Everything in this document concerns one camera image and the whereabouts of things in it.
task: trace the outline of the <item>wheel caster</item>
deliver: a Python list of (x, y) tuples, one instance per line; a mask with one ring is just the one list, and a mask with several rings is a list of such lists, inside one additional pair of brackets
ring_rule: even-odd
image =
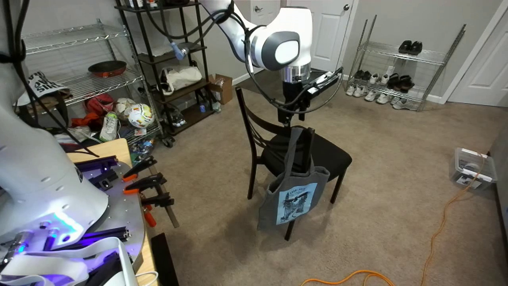
[(162, 144), (164, 144), (164, 146), (168, 147), (168, 148), (173, 148), (173, 142), (175, 141), (175, 139), (169, 137), (169, 138), (164, 138), (162, 139)]

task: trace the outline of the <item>carpet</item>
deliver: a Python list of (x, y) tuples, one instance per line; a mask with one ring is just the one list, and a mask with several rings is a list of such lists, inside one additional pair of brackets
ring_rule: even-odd
[[(254, 113), (277, 122), (275, 108), (259, 94), (244, 95)], [(379, 271), (395, 285), (419, 285), (442, 209), (460, 190), (448, 178), (454, 148), (487, 152), (507, 118), (506, 109), (458, 103), (395, 110), (341, 89), (294, 124), (313, 127), (350, 153), (353, 163), (337, 202), (329, 203), (334, 180), (317, 207), (297, 220), (287, 242), (285, 225), (256, 230), (265, 187), (274, 177), (258, 166), (254, 197), (246, 199), (251, 155), (235, 97), (221, 113), (178, 135), (174, 148), (156, 147), (156, 166), (168, 179), (181, 227), (174, 229), (156, 208), (151, 233), (166, 233), (180, 285), (298, 286), (310, 277), (338, 281), (358, 269)], [(427, 285), (508, 281), (492, 190), (470, 192), (454, 203), (436, 241)], [(362, 278), (346, 285), (361, 285)], [(368, 285), (386, 284), (373, 277)]]

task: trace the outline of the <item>chair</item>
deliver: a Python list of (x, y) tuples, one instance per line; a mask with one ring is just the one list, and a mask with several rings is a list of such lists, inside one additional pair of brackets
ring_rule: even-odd
[[(245, 105), (242, 89), (236, 87), (235, 91), (238, 97), (238, 103), (242, 112), (243, 122), (245, 124), (250, 150), (252, 153), (252, 167), (247, 194), (247, 199), (251, 199), (254, 182), (256, 180), (257, 165), (265, 165), (266, 168), (275, 176), (278, 176), (284, 171), (284, 157), (288, 150), (291, 128), (278, 126), (257, 117)], [(256, 131), (253, 123), (262, 129), (275, 134), (275, 136), (269, 140), (264, 139)], [(256, 145), (263, 148), (261, 156), (258, 156)], [(323, 166), (330, 172), (330, 178), (328, 181), (338, 178), (330, 200), (333, 204), (337, 199), (340, 185), (342, 184), (346, 170), (353, 160), (346, 151), (315, 134), (314, 129), (306, 128), (297, 142), (293, 171), (299, 173), (306, 172), (309, 168), (311, 155), (316, 166)], [(285, 235), (285, 239), (287, 241), (291, 237), (294, 224), (295, 221), (293, 220), (288, 225), (288, 230)]]

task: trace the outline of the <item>white ball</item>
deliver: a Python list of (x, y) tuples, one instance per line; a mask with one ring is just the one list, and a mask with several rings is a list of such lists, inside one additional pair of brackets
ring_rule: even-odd
[(145, 128), (153, 122), (150, 106), (140, 103), (130, 107), (129, 122), (137, 128)]
[(129, 113), (131, 112), (131, 107), (135, 104), (136, 102), (134, 100), (122, 97), (116, 100), (114, 111), (118, 118), (121, 120), (127, 120)]

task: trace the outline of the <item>wooden shelf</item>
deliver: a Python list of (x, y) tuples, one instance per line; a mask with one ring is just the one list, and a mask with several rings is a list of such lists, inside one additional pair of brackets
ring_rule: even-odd
[(176, 135), (183, 130), (189, 128), (190, 126), (196, 124), (197, 122), (207, 118), (208, 116), (212, 115), (214, 113), (213, 110), (207, 110), (205, 112), (201, 112), (199, 109), (199, 104), (194, 104), (191, 107), (184, 109), (182, 111), (183, 118), (185, 121), (187, 121), (187, 124), (181, 126), (181, 127), (173, 127), (175, 131), (171, 131), (171, 129), (168, 128), (168, 131), (171, 135)]
[[(207, 48), (206, 46), (194, 45), (193, 43), (181, 43), (181, 44), (178, 44), (178, 46), (180, 48), (183, 48), (183, 47), (186, 47), (186, 46), (187, 47), (192, 47), (192, 48), (189, 49), (189, 54), (191, 54), (193, 52), (201, 51), (201, 50), (204, 50), (204, 49)], [(143, 63), (149, 64), (149, 65), (155, 65), (155, 64), (162, 63), (162, 62), (165, 62), (165, 61), (174, 60), (174, 59), (176, 59), (176, 55), (175, 55), (174, 51), (170, 51), (170, 52), (167, 52), (167, 53), (165, 53), (163, 55), (154, 56), (153, 57), (153, 62), (152, 62), (152, 61), (150, 61), (150, 57), (148, 57), (147, 54), (145, 54), (145, 53), (139, 53), (138, 54), (138, 59), (139, 59), (139, 61), (141, 61)]]
[(177, 98), (187, 95), (195, 90), (203, 88), (203, 87), (207, 86), (208, 84), (209, 84), (209, 82), (207, 82), (205, 78), (202, 78), (200, 81), (194, 83), (193, 85), (189, 85), (188, 87), (177, 90), (177, 91), (173, 92), (173, 94), (170, 96), (165, 96), (164, 100), (161, 100), (161, 97), (160, 97), (161, 92), (158, 91), (157, 89), (153, 89), (152, 93), (155, 95), (154, 98), (155, 98), (156, 102), (161, 103), (161, 104), (166, 104), (166, 103), (169, 103)]
[[(191, 6), (196, 6), (196, 5), (199, 5), (199, 2), (191, 1), (185, 5), (163, 6), (162, 9), (163, 10), (171, 10), (171, 9), (191, 7)], [(146, 12), (145, 9), (136, 9), (134, 7), (129, 7), (129, 6), (115, 6), (115, 9), (124, 10), (126, 12), (133, 12), (133, 13), (145, 13)], [(157, 12), (158, 10), (159, 10), (159, 8), (153, 8), (153, 9), (150, 9), (150, 12)]]

